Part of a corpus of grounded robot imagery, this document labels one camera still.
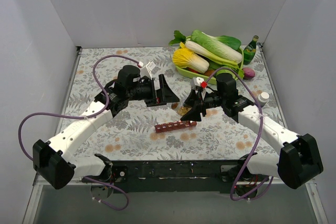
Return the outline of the brown bottle cap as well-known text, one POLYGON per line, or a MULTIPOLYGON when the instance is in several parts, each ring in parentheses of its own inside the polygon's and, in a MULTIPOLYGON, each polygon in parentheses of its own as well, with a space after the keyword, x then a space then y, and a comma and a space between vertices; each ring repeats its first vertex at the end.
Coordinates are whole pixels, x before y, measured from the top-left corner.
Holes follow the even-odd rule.
POLYGON ((173 103, 172 105, 171 105, 171 109, 176 109, 177 108, 177 106, 178 106, 178 104, 177 103, 173 103))

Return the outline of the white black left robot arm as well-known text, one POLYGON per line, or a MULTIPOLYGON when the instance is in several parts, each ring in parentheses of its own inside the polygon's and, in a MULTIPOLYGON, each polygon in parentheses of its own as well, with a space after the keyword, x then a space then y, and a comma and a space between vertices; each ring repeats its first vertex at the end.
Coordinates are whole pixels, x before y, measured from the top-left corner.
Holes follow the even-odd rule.
POLYGON ((144 101, 146 106, 160 106, 179 102, 169 88, 163 74, 159 75, 159 89, 150 76, 132 65, 124 66, 115 80, 109 82, 82 114, 59 134, 33 145, 33 165, 54 189, 65 187, 73 178, 92 176, 100 182, 112 177, 112 161, 101 154, 88 158, 74 157, 77 149, 99 127, 112 120, 129 101, 144 101))

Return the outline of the dark red weekly pill organizer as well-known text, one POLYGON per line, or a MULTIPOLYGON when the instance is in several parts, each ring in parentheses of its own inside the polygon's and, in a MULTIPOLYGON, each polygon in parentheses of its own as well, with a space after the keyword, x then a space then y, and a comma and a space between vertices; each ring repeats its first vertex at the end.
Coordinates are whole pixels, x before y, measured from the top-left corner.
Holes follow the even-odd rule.
POLYGON ((166 133, 172 132, 177 130, 182 130, 186 128, 191 128, 197 126, 197 122, 195 121, 175 121, 163 124, 157 124, 154 126, 155 132, 159 133, 166 133))

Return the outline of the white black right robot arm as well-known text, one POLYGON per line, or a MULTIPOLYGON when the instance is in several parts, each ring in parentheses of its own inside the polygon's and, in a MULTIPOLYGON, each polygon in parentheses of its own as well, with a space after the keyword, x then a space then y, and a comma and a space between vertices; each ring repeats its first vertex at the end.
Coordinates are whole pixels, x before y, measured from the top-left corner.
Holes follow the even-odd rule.
POLYGON ((200 122, 207 109, 221 107, 228 117, 255 132, 278 155, 267 157, 256 152, 245 155, 236 168, 228 171, 231 176, 246 181, 255 175, 272 176, 297 189, 323 172, 317 141, 312 135, 299 135, 261 114, 256 103, 238 93, 231 74, 217 75, 216 85, 217 89, 208 93, 204 79, 193 77, 191 92, 184 102, 191 109, 181 119, 200 122))

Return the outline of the clear bottle of yellow pills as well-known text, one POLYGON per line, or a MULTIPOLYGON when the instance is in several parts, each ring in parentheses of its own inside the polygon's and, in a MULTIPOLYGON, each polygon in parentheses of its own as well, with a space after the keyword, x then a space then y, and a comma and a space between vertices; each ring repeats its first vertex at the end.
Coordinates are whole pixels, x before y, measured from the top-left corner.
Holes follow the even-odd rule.
POLYGON ((180 115, 180 116, 184 116, 186 113, 188 113, 189 111, 191 110, 191 107, 190 106, 180 106, 177 108, 177 114, 180 115))

